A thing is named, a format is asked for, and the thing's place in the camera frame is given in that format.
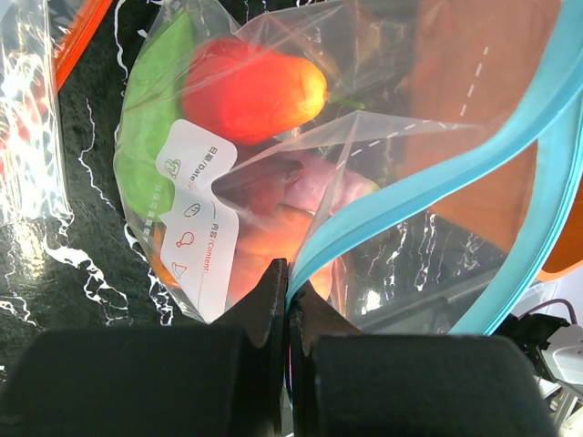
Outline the green cucumber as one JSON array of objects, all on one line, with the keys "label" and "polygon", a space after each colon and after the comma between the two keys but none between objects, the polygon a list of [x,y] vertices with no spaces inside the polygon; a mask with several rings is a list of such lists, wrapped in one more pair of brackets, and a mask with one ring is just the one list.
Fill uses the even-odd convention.
[{"label": "green cucumber", "polygon": [[156,159],[181,118],[181,72],[194,48],[189,14],[180,9],[150,32],[129,76],[114,170],[124,208],[145,220],[158,220],[174,199],[174,185],[158,172]]}]

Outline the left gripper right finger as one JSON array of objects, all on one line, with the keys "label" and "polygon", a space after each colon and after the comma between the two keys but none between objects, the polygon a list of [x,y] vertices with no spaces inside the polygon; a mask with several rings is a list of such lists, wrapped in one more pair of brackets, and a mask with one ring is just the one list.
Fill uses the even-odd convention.
[{"label": "left gripper right finger", "polygon": [[364,334],[310,285],[291,299],[299,436],[553,436],[530,362],[510,340]]}]

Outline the blue zipper clear bag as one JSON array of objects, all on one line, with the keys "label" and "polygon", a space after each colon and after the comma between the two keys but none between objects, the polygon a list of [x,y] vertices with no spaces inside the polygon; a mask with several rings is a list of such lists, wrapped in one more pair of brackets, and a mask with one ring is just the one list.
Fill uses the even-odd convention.
[{"label": "blue zipper clear bag", "polygon": [[274,259],[369,332],[495,330],[550,275],[582,173],[579,1],[167,1],[114,171],[181,312]]}]

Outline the peach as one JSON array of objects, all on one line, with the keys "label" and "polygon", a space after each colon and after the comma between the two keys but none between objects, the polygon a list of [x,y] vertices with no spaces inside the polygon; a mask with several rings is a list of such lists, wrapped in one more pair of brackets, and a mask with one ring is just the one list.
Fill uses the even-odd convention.
[{"label": "peach", "polygon": [[312,224],[312,214],[288,206],[260,226],[242,227],[235,212],[210,205],[193,217],[174,209],[166,218],[154,233],[152,267],[207,323],[246,296],[273,259],[292,260]]}]

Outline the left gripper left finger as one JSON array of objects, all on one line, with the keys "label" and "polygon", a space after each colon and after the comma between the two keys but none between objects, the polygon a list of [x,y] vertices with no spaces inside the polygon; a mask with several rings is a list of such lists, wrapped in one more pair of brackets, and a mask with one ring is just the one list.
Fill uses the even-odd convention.
[{"label": "left gripper left finger", "polygon": [[4,436],[278,436],[288,265],[209,325],[53,330],[1,391]]}]

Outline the purple eggplant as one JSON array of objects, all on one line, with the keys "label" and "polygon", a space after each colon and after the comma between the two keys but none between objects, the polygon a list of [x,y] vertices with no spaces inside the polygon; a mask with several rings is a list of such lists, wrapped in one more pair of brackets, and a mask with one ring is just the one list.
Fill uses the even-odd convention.
[{"label": "purple eggplant", "polygon": [[[326,189],[340,171],[332,162],[307,151],[291,152],[285,157],[301,163],[302,171],[297,179],[285,189],[281,203],[315,213]],[[332,190],[331,213],[335,214],[356,199],[379,189],[380,187],[372,180],[346,168],[338,186]]]}]

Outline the red bell pepper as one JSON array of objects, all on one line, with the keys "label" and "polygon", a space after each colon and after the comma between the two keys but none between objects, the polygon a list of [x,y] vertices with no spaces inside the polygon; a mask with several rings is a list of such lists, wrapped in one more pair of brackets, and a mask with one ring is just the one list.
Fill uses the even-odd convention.
[{"label": "red bell pepper", "polygon": [[195,50],[180,97],[186,120],[243,147],[310,122],[328,102],[364,108],[330,94],[312,61],[237,38]]}]

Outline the orange plastic basket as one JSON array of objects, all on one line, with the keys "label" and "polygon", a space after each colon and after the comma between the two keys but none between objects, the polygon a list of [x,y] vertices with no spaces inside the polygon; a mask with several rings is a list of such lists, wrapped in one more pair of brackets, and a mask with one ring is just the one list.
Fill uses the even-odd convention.
[{"label": "orange plastic basket", "polygon": [[[351,167],[387,187],[479,147],[529,89],[559,1],[356,1],[358,72],[371,112],[402,117],[356,150]],[[498,269],[533,190],[536,147],[368,242],[357,267],[383,286],[421,291]]]}]

